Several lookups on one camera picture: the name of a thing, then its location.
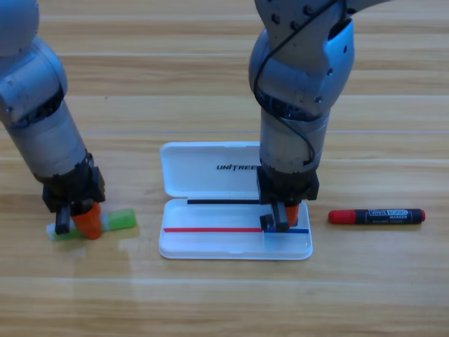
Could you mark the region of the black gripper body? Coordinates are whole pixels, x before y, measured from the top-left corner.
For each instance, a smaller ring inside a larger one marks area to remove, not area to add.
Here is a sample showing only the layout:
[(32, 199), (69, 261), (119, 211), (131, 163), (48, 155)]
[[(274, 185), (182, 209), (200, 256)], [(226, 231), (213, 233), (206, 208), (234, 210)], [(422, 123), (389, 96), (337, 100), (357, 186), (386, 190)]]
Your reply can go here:
[(69, 234), (72, 216), (86, 213), (94, 202), (105, 201), (105, 182), (93, 155), (87, 154), (74, 169), (63, 175), (43, 178), (42, 199), (55, 214), (56, 235)]
[(264, 232), (287, 232), (286, 206), (301, 204), (304, 200), (315, 200), (319, 191), (319, 180), (314, 169), (307, 172), (282, 173), (272, 167), (257, 167), (257, 187), (261, 205), (271, 206), (271, 212), (260, 216)]

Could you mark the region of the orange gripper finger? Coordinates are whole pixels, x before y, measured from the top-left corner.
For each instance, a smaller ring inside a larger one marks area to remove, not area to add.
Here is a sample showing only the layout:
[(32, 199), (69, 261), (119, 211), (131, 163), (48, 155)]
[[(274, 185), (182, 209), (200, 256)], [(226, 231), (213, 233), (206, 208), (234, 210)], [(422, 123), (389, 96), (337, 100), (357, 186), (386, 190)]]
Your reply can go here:
[(299, 204), (286, 206), (286, 216), (289, 227), (295, 227), (297, 225), (299, 206), (300, 206)]
[(86, 213), (72, 216), (76, 229), (87, 239), (98, 239), (102, 234), (101, 208), (94, 202)]

